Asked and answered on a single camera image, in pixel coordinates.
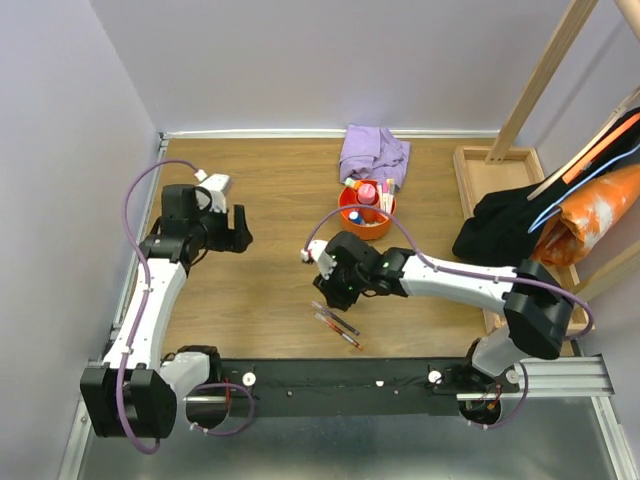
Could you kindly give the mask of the yellow capped white marker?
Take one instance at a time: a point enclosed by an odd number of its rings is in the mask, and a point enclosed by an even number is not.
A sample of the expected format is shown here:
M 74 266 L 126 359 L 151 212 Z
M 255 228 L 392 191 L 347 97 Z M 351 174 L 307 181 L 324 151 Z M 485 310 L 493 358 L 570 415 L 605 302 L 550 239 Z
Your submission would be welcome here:
M 393 178 L 387 179 L 387 189 L 390 198 L 394 198 L 396 192 L 396 183 Z

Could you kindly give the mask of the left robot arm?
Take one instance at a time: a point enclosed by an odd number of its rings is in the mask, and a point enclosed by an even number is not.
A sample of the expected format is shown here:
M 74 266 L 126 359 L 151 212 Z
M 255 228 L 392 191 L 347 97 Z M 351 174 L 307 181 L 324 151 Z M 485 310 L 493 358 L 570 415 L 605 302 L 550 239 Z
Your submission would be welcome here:
M 166 360 L 162 347 L 192 267 L 209 252 L 242 253 L 253 237 L 241 205 L 229 207 L 227 175 L 161 192 L 161 213 L 138 246 L 141 261 L 124 321 L 103 360 L 86 368 L 80 390 L 97 436 L 165 439 L 192 392 L 224 389 L 218 350 L 186 346 Z

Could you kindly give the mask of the purple ink clear pen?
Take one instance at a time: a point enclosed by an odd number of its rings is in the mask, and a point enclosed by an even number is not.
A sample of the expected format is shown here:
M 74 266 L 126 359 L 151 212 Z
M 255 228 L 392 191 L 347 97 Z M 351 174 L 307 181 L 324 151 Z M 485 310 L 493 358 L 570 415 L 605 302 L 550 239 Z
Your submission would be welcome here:
M 353 327 L 351 324 L 349 324 L 348 322 L 346 322 L 345 320 L 343 320 L 341 317 L 339 317 L 338 315 L 336 315 L 334 312 L 332 312 L 331 310 L 329 310 L 327 307 L 321 305 L 320 303 L 316 302 L 316 301 L 312 301 L 311 305 L 318 310 L 319 312 L 321 312 L 322 314 L 328 316 L 329 318 L 331 318 L 333 321 L 335 321 L 337 324 L 341 325 L 342 327 L 344 327 L 347 331 L 355 334 L 356 336 L 360 335 L 360 331 L 357 330 L 355 327 Z

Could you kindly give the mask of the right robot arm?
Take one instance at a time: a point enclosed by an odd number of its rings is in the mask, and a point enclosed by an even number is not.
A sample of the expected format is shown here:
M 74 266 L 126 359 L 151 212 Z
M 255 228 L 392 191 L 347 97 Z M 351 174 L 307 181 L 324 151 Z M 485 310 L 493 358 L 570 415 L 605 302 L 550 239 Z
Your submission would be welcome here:
M 347 231 L 311 241 L 300 257 L 317 266 L 314 286 L 329 307 L 341 311 L 369 293 L 439 297 L 503 316 L 505 325 L 477 340 L 460 367 L 462 384 L 474 392 L 523 359 L 557 359 L 574 308 L 555 278 L 530 260 L 517 267 L 483 267 L 406 248 L 379 252 Z

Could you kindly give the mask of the blue capped grey glue stick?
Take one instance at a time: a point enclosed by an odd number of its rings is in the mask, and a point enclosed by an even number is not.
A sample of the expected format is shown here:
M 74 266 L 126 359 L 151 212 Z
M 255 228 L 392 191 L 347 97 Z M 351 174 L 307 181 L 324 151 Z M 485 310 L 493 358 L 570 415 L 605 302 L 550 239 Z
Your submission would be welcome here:
M 358 211 L 351 211 L 348 216 L 349 220 L 357 225 L 361 225 L 363 223 L 363 219 L 361 214 Z

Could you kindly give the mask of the red ink pen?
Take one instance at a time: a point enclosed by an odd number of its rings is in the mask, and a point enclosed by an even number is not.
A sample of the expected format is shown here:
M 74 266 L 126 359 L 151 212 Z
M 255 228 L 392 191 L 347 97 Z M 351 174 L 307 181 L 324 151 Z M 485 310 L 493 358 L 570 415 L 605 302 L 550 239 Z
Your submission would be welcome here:
M 356 341 L 354 338 L 352 338 L 350 335 L 348 335 L 346 332 L 344 332 L 341 328 L 339 328 L 337 325 L 335 325 L 333 322 L 331 322 L 329 319 L 327 319 L 323 314 L 317 312 L 317 313 L 315 313 L 314 316 L 315 316 L 315 318 L 317 320 L 319 320 L 325 326 L 327 326 L 328 328 L 330 328 L 331 330 L 336 332 L 341 338 L 343 338 L 345 341 L 347 341 L 354 348 L 356 348 L 356 349 L 358 349 L 360 351 L 364 350 L 364 347 L 358 341 Z

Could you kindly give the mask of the pink capped clear pencil tube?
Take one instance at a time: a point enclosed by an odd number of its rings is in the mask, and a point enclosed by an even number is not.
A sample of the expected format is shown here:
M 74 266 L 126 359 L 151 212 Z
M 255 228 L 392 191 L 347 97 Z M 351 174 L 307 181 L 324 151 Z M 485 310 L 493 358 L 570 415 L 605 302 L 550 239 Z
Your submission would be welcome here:
M 356 200 L 360 205 L 375 206 L 378 201 L 377 188 L 370 183 L 362 183 L 356 191 Z

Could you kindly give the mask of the pink capped white marker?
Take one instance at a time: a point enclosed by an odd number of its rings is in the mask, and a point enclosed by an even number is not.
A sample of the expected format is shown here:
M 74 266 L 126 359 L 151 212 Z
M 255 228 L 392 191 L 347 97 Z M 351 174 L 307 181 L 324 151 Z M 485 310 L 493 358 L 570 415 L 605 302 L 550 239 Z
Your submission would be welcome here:
M 389 213 L 390 212 L 390 207 L 389 207 L 389 190 L 388 190 L 388 183 L 385 180 L 382 184 L 381 184 L 381 191 L 382 191 L 382 197 L 381 197 L 381 206 L 382 209 Z

